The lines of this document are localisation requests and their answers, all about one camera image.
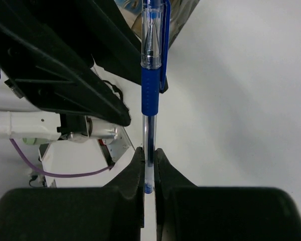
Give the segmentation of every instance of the pen clip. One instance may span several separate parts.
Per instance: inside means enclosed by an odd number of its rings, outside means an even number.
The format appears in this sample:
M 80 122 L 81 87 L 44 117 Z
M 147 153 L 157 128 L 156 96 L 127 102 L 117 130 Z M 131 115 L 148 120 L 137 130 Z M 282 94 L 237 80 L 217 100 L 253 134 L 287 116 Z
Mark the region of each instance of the pen clip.
M 163 26 L 162 26 L 162 67 L 161 67 L 161 83 L 160 93 L 164 92 L 167 58 L 169 52 L 170 39 L 170 19 L 171 19 L 171 3 L 170 0 L 163 0 Z

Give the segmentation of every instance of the blue pen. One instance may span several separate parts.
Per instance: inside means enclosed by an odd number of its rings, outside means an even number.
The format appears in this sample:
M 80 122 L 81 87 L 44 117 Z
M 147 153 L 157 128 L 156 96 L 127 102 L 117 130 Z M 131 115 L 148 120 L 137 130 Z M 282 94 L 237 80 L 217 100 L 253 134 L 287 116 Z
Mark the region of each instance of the blue pen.
M 154 189 L 154 151 L 159 93 L 164 89 L 169 47 L 169 0 L 143 0 L 141 37 L 141 112 L 145 153 L 145 193 Z

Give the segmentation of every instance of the blue rubber grip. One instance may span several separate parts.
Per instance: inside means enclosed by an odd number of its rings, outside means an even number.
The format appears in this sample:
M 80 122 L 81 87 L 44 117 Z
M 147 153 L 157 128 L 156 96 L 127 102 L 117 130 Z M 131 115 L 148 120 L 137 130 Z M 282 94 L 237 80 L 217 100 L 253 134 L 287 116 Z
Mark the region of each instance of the blue rubber grip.
M 141 112 L 147 116 L 159 112 L 161 69 L 141 69 Z

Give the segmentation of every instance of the cable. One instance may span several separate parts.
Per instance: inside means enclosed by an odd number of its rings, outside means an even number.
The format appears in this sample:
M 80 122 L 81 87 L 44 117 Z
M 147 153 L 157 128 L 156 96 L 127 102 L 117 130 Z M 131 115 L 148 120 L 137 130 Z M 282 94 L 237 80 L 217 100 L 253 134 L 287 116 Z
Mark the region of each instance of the cable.
M 50 173 L 50 172 L 46 172 L 38 167 L 36 167 L 34 164 L 32 164 L 28 158 L 25 156 L 25 154 L 21 151 L 21 149 L 19 148 L 18 144 L 16 143 L 16 141 L 14 139 L 10 139 L 11 144 L 13 145 L 13 147 L 15 148 L 15 150 L 18 152 L 18 154 L 20 155 L 20 157 L 22 158 L 22 160 L 34 171 L 48 176 L 48 177 L 57 177 L 57 178 L 76 178 L 76 177 L 88 177 L 88 176 L 92 176 L 92 175 L 96 175 L 99 174 L 103 171 L 106 171 L 108 169 L 111 169 L 113 167 L 113 165 L 105 167 L 103 169 L 100 169 L 98 171 L 95 172 L 88 172 L 88 173 L 80 173 L 80 174 L 56 174 L 56 173 Z

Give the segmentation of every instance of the purple cable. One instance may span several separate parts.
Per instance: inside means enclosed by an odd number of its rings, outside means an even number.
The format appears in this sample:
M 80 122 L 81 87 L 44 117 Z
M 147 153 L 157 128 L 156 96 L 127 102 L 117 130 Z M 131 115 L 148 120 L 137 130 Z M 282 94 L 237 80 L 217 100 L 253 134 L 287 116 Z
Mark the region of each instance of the purple cable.
M 88 172 L 88 173 L 80 173 L 80 174 L 56 174 L 56 173 L 50 173 L 50 172 L 45 172 L 44 170 L 36 167 L 34 164 L 32 164 L 28 158 L 25 156 L 25 154 L 21 151 L 20 147 L 18 146 L 18 144 L 16 143 L 16 141 L 14 139 L 10 139 L 13 147 L 16 149 L 16 151 L 18 152 L 18 154 L 20 155 L 20 157 L 22 158 L 22 160 L 34 171 L 48 176 L 48 177 L 58 177 L 58 178 L 75 178 L 75 177 L 87 177 L 87 176 L 92 176 L 92 175 L 96 175 L 99 174 L 103 171 L 106 171 L 108 169 L 111 169 L 113 167 L 112 166 L 108 166 L 105 167 L 103 169 L 100 169 L 99 171 L 95 171 L 95 172 Z

